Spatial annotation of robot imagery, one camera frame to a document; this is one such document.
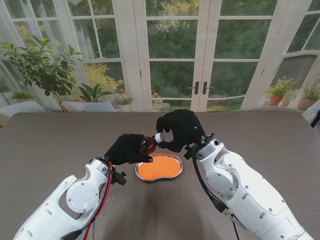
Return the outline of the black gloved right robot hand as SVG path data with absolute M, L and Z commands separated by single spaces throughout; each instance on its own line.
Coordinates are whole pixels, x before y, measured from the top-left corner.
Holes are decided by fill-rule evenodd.
M 159 147 L 175 153 L 179 153 L 187 145 L 201 143 L 206 137 L 195 113 L 187 109 L 177 109 L 159 117 L 156 121 L 156 130 L 159 133 L 172 132 L 173 140 L 163 141 Z

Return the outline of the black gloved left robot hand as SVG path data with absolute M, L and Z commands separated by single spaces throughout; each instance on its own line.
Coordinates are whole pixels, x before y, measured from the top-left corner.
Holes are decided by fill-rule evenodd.
M 144 137 L 145 136 L 142 134 L 133 133 L 125 133 L 119 136 L 115 143 L 105 153 L 104 158 L 116 166 L 125 163 L 152 163 L 152 157 L 142 155 L 139 152 Z

